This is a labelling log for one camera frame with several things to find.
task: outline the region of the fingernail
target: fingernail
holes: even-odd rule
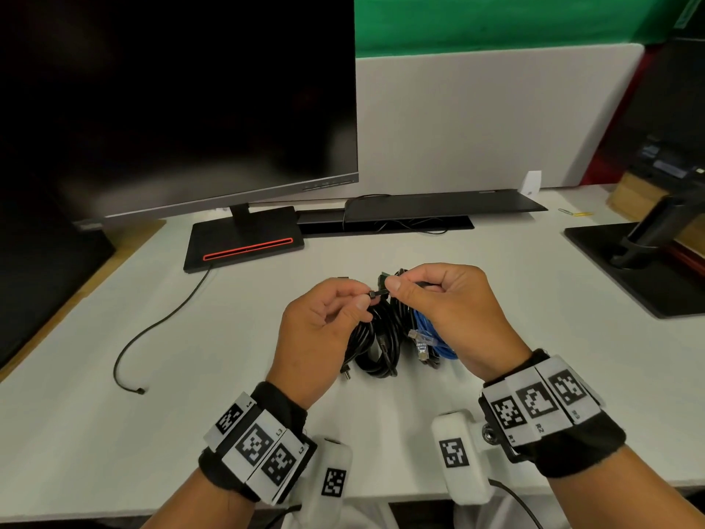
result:
[[[369,295],[360,295],[359,297],[356,297],[355,306],[357,306],[359,310],[367,310],[367,307],[369,306]]]
[[[384,286],[390,291],[397,291],[399,286],[401,286],[401,278],[394,275],[387,276],[387,279],[384,281]]]

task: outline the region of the black monitor screen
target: black monitor screen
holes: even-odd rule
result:
[[[0,92],[74,221],[357,171],[353,0],[0,0]]]

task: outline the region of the white desk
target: white desk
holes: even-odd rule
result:
[[[509,320],[532,347],[562,355],[608,402],[630,445],[674,485],[705,484],[705,317],[656,320],[564,239],[567,226],[619,222],[592,186],[542,192],[551,211],[473,219],[475,230],[307,240],[303,251],[217,269],[172,320],[200,274],[182,272],[193,216],[170,219],[82,301],[0,384],[0,521],[145,514],[196,465],[202,435],[265,375],[286,304],[328,276],[374,285],[381,271],[422,262],[487,272]],[[594,211],[576,218],[556,211]],[[480,381],[459,363],[438,371],[403,357],[399,376],[352,369],[310,412],[307,431],[353,448],[348,497],[445,494],[429,425],[439,413],[480,415]],[[494,477],[548,491],[530,464],[493,453]]]

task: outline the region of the monitor arm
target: monitor arm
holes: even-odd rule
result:
[[[705,186],[665,195],[636,227],[620,241],[610,263],[620,269],[640,269],[658,249],[667,245],[693,219],[705,212]]]

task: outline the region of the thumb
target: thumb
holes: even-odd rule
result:
[[[339,312],[336,319],[329,324],[330,330],[346,341],[362,320],[363,314],[369,306],[369,295],[359,295],[348,302]]]
[[[384,287],[389,290],[392,297],[399,299],[426,317],[430,316],[431,310],[438,300],[438,293],[426,291],[413,282],[398,276],[387,276]]]

